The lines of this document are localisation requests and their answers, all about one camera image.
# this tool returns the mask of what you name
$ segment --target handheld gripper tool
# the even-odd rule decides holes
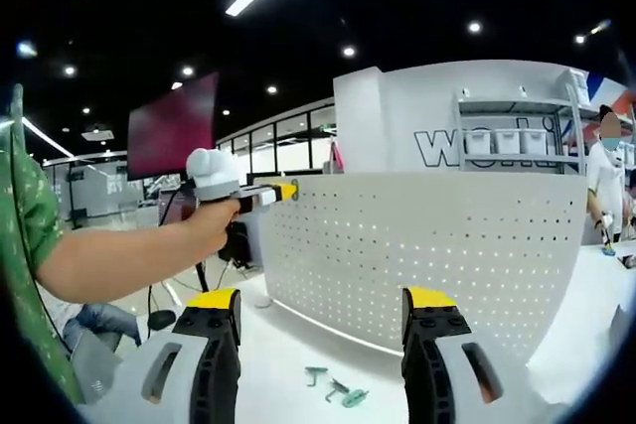
[[[241,187],[239,171],[231,154],[217,149],[196,149],[186,163],[188,177],[195,185],[195,196],[202,203],[237,199],[239,214],[287,199],[298,200],[298,183]]]

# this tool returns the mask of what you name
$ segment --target shelf unit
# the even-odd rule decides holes
[[[572,164],[578,166],[578,173],[585,174],[585,155],[583,148],[579,149],[577,156],[566,156],[563,153],[560,141],[560,120],[562,118],[571,118],[574,123],[574,133],[576,135],[576,144],[583,144],[583,130],[581,123],[581,109],[576,102],[576,96],[570,85],[567,86],[567,96],[569,99],[558,98],[532,98],[525,96],[518,97],[471,97],[463,95],[455,95],[455,120],[457,124],[457,147],[459,148],[459,167],[461,170],[466,169],[466,165],[472,161],[491,161],[491,162],[532,162],[532,163],[555,163],[561,174],[564,173],[564,166]],[[526,115],[526,116],[553,116],[555,125],[555,146],[556,153],[554,155],[538,156],[528,154],[492,154],[484,156],[468,155],[464,146],[464,128],[462,117],[466,116],[506,116],[506,115]],[[629,122],[633,129],[633,120]]]

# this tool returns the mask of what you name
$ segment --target glass window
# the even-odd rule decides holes
[[[249,163],[249,135],[235,138],[235,158],[237,159],[238,176],[242,186],[247,184],[247,175],[251,172]]]
[[[274,127],[272,124],[251,133],[251,165],[255,173],[276,171],[274,161]]]
[[[311,158],[313,169],[323,169],[329,161],[331,138],[338,135],[336,128],[336,107],[312,111],[311,115]]]
[[[221,143],[219,145],[219,149],[221,151],[226,151],[227,153],[232,153],[232,140],[226,141],[225,143]]]
[[[309,169],[307,115],[294,116],[276,124],[278,171]]]

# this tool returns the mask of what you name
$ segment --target monitor screen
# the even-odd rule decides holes
[[[217,73],[141,106],[128,119],[128,179],[182,173],[190,153],[214,148]]]

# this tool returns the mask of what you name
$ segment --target person's leg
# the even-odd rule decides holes
[[[67,344],[67,347],[71,351],[74,351],[78,343],[80,342],[81,334],[86,330],[77,317],[71,318],[64,325],[64,329],[62,330],[62,339],[64,343]]]
[[[78,314],[81,323],[94,333],[122,333],[141,346],[137,317],[108,303],[84,305]]]

